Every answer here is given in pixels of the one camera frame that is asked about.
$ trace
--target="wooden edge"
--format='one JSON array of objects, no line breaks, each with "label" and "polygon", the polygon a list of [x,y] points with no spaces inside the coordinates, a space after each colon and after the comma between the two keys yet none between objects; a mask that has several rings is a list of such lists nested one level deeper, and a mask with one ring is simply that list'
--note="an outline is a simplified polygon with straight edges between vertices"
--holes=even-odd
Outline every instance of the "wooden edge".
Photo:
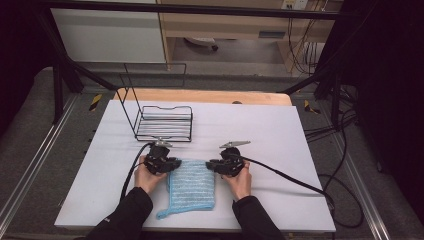
[{"label": "wooden edge", "polygon": [[[166,102],[205,102],[205,103],[228,103],[241,102],[242,104],[258,105],[281,105],[292,106],[287,94],[263,93],[263,92],[230,92],[230,91],[203,91],[182,89],[134,89],[139,101],[166,101]],[[125,95],[125,89],[118,90],[120,96]],[[118,93],[114,100],[119,100]],[[131,89],[128,91],[126,100],[135,100]]]}]

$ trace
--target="white cabinet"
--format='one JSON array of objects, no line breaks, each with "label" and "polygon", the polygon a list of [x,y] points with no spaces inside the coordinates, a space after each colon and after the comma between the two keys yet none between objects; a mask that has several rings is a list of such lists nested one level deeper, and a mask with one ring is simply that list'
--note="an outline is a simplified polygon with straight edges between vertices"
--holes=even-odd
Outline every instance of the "white cabinet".
[{"label": "white cabinet", "polygon": [[[108,1],[156,3],[102,0]],[[68,9],[52,9],[52,12],[68,55],[75,61],[165,62],[157,13]]]}]

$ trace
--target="white tabletop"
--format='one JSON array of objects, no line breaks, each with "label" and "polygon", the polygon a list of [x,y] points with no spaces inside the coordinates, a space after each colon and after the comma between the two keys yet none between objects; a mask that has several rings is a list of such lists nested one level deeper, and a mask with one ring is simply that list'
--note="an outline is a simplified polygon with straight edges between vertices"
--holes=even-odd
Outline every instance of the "white tabletop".
[{"label": "white tabletop", "polygon": [[[190,143],[173,143],[169,157],[208,161],[220,158],[219,146],[229,141],[251,141],[238,147],[245,157],[263,162],[291,177],[321,189],[314,163],[295,107],[219,103],[149,102],[161,107],[191,106],[193,134]],[[127,102],[134,113],[134,101]],[[134,138],[122,105],[111,100],[87,155],[68,193],[55,225],[68,229],[90,228],[109,215],[135,156],[145,142]],[[335,226],[325,198],[275,173],[251,164],[252,194],[257,196],[276,226],[283,231],[333,232]],[[144,223],[152,231],[238,231],[231,209],[232,194],[215,178],[215,208],[173,214],[157,220],[168,207],[165,181],[151,198],[153,211]],[[128,190],[133,186],[131,180]]]}]

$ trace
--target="blue towel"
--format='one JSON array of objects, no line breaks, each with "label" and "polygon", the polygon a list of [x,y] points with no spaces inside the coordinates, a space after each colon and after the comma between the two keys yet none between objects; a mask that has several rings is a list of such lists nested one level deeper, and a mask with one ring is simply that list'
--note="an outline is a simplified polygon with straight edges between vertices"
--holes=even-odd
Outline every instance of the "blue towel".
[{"label": "blue towel", "polygon": [[169,208],[158,212],[157,219],[215,206],[215,175],[205,161],[182,159],[181,166],[168,174],[167,184]]}]

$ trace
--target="hand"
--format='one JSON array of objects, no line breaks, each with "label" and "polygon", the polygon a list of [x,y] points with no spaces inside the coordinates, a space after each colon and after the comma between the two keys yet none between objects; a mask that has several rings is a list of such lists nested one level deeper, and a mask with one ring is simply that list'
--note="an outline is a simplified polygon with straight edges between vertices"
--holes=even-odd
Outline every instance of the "hand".
[{"label": "hand", "polygon": [[230,185],[236,201],[251,195],[252,174],[249,173],[249,166],[250,162],[244,161],[244,167],[237,176],[221,176]]},{"label": "hand", "polygon": [[134,187],[141,187],[147,194],[150,194],[156,185],[166,177],[166,173],[152,174],[144,165],[146,156],[141,156],[137,170],[134,172]]}]

